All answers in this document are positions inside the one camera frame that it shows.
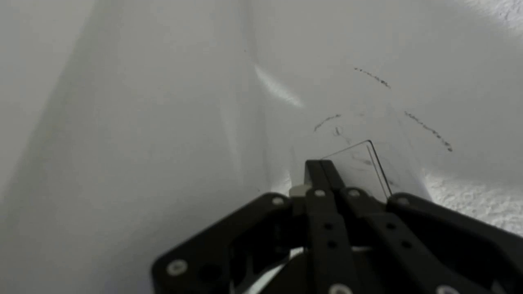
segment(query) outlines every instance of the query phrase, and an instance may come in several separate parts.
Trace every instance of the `pencil mark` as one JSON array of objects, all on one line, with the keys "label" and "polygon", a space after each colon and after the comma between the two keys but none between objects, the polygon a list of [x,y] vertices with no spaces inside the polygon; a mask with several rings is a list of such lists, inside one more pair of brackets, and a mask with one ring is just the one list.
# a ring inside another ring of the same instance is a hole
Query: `pencil mark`
[{"label": "pencil mark", "polygon": [[381,84],[381,85],[384,85],[386,89],[391,90],[391,85],[386,81],[383,81],[381,77],[378,77],[378,76],[374,76],[374,74],[371,74],[371,72],[368,72],[365,69],[360,69],[360,68],[355,68],[355,71],[365,74],[370,79],[374,79],[378,84]]},{"label": "pencil mark", "polygon": [[407,118],[410,118],[414,123],[417,123],[419,126],[422,126],[427,133],[430,133],[432,136],[435,136],[435,138],[445,146],[445,149],[446,149],[448,152],[454,152],[453,146],[451,146],[448,141],[445,141],[438,131],[435,131],[433,128],[427,126],[422,120],[419,120],[415,115],[412,115],[412,113],[409,113],[409,112],[404,112],[404,115],[405,115]]},{"label": "pencil mark", "polygon": [[324,121],[320,121],[319,125],[314,126],[314,133],[319,131],[319,130],[320,130],[324,125],[327,125],[329,121],[338,120],[338,118],[342,118],[342,115],[334,115],[334,117],[325,118]]}]

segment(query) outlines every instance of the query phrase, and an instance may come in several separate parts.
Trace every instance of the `white wall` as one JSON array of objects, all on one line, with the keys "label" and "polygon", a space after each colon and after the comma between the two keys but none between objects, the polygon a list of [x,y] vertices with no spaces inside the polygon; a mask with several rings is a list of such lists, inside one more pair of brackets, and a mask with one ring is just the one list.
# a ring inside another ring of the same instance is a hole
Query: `white wall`
[{"label": "white wall", "polygon": [[0,293],[150,293],[155,257],[267,190],[245,9],[95,7],[5,195]]},{"label": "white wall", "polygon": [[12,180],[93,5],[95,0],[0,2],[0,192]]}]

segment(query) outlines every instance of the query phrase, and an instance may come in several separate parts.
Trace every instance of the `black metal bracket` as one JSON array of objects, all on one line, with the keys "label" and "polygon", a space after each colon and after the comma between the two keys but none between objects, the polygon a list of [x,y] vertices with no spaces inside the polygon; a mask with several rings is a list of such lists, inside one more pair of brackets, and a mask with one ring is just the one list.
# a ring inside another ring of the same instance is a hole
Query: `black metal bracket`
[{"label": "black metal bracket", "polygon": [[[263,195],[152,267],[155,294],[522,294],[523,241],[410,195],[387,205],[309,161],[302,198]],[[304,249],[291,257],[293,249]]]}]

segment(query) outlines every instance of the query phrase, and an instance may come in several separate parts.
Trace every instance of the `screw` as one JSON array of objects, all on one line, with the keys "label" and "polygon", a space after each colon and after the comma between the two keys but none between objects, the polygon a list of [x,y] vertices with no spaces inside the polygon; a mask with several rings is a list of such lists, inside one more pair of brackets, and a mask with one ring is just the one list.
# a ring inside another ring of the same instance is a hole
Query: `screw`
[{"label": "screw", "polygon": [[273,205],[281,206],[281,205],[285,205],[285,201],[281,198],[273,198]]},{"label": "screw", "polygon": [[168,267],[167,267],[168,277],[180,277],[186,270],[188,270],[188,265],[185,260],[175,260],[175,262],[168,264]]},{"label": "screw", "polygon": [[353,291],[345,285],[334,285],[330,286],[329,294],[353,294]]},{"label": "screw", "polygon": [[358,190],[348,190],[348,197],[352,197],[352,198],[360,198],[361,193],[360,193]]},{"label": "screw", "polygon": [[458,290],[441,285],[437,288],[437,294],[459,294]]},{"label": "screw", "polygon": [[317,198],[325,198],[327,193],[325,193],[324,190],[316,190],[316,192],[314,192],[314,197],[317,197]]},{"label": "screw", "polygon": [[410,201],[409,201],[407,198],[401,198],[401,200],[397,200],[397,203],[399,203],[399,205],[404,205],[404,206],[409,206],[409,205],[410,205]]}]

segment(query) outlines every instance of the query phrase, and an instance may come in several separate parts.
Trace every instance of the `white surface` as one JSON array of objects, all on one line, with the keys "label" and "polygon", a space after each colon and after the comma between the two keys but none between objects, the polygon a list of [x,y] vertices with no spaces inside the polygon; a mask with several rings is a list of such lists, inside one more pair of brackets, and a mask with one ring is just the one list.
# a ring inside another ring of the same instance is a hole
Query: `white surface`
[{"label": "white surface", "polygon": [[365,139],[523,232],[518,7],[93,5],[0,5],[0,293],[150,293],[157,255]]}]

